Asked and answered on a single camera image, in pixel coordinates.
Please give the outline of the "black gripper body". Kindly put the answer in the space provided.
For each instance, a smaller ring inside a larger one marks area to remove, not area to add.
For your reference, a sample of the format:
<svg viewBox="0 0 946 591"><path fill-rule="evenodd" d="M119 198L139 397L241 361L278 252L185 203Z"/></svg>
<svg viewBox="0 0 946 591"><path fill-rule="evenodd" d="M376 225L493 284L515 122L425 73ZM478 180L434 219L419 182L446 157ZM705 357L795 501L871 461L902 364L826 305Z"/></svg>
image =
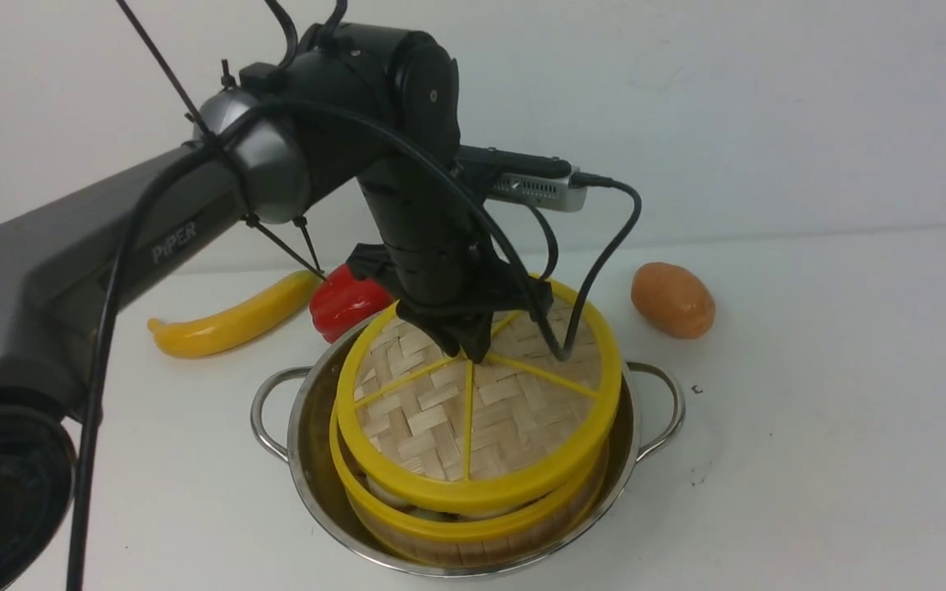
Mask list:
<svg viewBox="0 0 946 591"><path fill-rule="evenodd" d="M533 304L549 313L552 285L519 273L496 254L488 232L446 222L387 223L380 243L357 244L347 258L356 279L370 279L417 318L446 318L523 311Z"/></svg>

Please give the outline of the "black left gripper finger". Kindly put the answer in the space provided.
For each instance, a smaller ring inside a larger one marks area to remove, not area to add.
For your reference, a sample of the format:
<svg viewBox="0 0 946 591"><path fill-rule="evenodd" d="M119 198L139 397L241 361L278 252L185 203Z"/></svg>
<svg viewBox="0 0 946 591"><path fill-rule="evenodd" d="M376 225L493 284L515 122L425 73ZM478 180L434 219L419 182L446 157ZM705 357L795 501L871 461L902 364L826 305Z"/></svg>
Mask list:
<svg viewBox="0 0 946 591"><path fill-rule="evenodd" d="M481 317L432 318L432 339L451 358L462 353L471 362L483 360Z"/></svg>

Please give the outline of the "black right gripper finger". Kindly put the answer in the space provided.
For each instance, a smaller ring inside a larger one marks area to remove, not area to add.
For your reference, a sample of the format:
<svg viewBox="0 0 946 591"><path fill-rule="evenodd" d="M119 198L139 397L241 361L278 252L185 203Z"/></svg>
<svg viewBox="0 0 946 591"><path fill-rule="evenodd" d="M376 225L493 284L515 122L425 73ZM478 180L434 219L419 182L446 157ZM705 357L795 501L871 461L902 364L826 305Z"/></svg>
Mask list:
<svg viewBox="0 0 946 591"><path fill-rule="evenodd" d="M492 344L493 317L473 318L473 362L484 362Z"/></svg>

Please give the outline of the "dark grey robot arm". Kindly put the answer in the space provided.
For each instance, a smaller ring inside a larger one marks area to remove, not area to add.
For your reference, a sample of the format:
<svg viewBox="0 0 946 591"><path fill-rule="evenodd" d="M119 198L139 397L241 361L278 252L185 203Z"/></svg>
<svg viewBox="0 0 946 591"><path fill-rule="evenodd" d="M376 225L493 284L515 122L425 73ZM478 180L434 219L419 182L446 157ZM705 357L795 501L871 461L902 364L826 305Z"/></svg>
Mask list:
<svg viewBox="0 0 946 591"><path fill-rule="evenodd" d="M489 344L491 313L552 298L484 212L500 176L567 192L561 158L461 145L457 61L424 31L282 18L278 63L253 63L194 115L180 147L0 224L0 590L89 517L90 442L117 314L241 222L299 222L360 185L380 243L346 265L449 353Z"/></svg>

